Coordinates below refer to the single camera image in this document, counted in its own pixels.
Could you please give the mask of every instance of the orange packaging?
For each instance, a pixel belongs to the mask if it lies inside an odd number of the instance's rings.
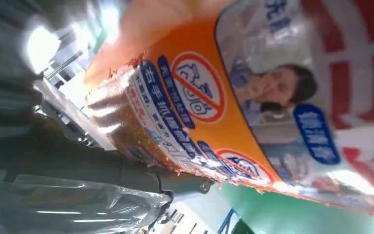
[[[85,77],[119,151],[374,214],[374,1],[133,0],[123,14]]]

